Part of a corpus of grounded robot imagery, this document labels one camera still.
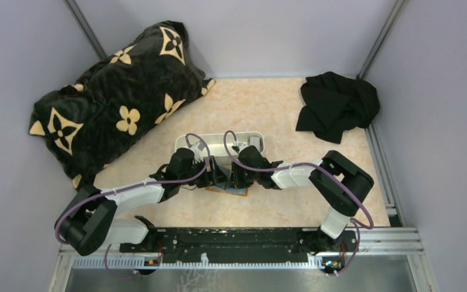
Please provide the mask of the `stack of white cards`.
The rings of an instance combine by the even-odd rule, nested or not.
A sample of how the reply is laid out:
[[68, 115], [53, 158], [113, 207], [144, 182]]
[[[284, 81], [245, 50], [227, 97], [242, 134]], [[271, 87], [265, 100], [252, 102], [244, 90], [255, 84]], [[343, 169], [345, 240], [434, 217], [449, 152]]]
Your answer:
[[254, 146], [258, 151], [261, 151], [261, 139], [259, 136], [251, 136], [249, 138], [249, 145]]

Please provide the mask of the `mustard leather card holder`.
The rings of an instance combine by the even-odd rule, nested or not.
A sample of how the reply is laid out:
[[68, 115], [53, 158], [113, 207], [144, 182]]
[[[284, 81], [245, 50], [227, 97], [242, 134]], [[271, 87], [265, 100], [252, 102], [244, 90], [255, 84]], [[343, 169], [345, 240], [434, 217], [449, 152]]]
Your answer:
[[222, 194], [243, 196], [243, 197], [248, 196], [248, 191], [249, 191], [248, 188], [235, 189], [235, 188], [229, 188], [228, 187], [226, 189], [222, 189], [222, 188], [220, 188], [218, 186], [209, 186], [209, 187], [206, 187], [206, 190], [210, 191], [210, 192], [217, 192], [217, 193], [222, 193]]

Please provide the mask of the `white oblong plastic tray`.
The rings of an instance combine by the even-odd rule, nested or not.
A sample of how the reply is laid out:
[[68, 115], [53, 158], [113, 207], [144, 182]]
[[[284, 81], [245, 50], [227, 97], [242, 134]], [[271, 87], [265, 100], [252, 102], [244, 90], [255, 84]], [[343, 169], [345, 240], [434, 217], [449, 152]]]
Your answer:
[[[227, 154], [224, 144], [223, 144], [223, 133], [215, 134], [199, 134], [199, 136], [204, 140], [204, 142], [210, 148], [210, 154], [215, 157], [215, 159], [220, 163], [220, 160], [223, 161], [223, 164], [227, 164], [231, 161], [231, 158]], [[236, 132], [235, 136], [237, 137], [238, 142], [249, 143], [249, 138], [251, 136], [259, 136], [261, 139], [261, 151], [260, 153], [265, 152], [265, 139], [264, 136], [258, 131], [245, 131], [245, 132]], [[174, 151], [179, 148], [188, 148], [185, 135], [179, 136], [175, 142]]]

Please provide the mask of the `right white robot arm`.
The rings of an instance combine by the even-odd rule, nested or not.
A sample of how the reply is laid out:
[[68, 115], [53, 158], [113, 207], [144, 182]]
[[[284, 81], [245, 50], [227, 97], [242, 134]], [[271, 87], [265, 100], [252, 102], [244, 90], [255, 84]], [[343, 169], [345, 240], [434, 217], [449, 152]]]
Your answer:
[[355, 219], [359, 210], [368, 219], [364, 227], [374, 228], [373, 218], [363, 202], [375, 182], [338, 151], [331, 150], [315, 162], [285, 163], [269, 162], [253, 145], [236, 144], [231, 150], [237, 153], [232, 159], [236, 187], [244, 188], [253, 183], [274, 190], [315, 187], [330, 205], [320, 224], [320, 235], [335, 240], [348, 224], [362, 226]]

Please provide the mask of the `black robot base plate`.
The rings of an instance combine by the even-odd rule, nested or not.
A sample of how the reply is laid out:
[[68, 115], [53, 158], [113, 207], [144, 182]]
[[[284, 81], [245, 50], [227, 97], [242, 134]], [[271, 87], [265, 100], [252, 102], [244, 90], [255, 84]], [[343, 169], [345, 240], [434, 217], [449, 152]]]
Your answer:
[[139, 244], [122, 243], [120, 252], [153, 252], [162, 263], [306, 263], [309, 256], [355, 249], [355, 231], [337, 239], [318, 228], [158, 228]]

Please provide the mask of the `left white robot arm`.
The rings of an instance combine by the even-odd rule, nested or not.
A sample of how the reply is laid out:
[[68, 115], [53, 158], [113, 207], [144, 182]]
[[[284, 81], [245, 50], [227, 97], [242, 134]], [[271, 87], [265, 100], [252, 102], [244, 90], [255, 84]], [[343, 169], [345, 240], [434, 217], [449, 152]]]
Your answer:
[[178, 194], [181, 186], [206, 188], [228, 184], [230, 171], [214, 156], [202, 157], [179, 148], [170, 162], [147, 179], [127, 186], [98, 189], [92, 184], [79, 189], [55, 223], [55, 235], [81, 256], [104, 245], [144, 242], [153, 225], [145, 218], [120, 219], [139, 206], [157, 204]]

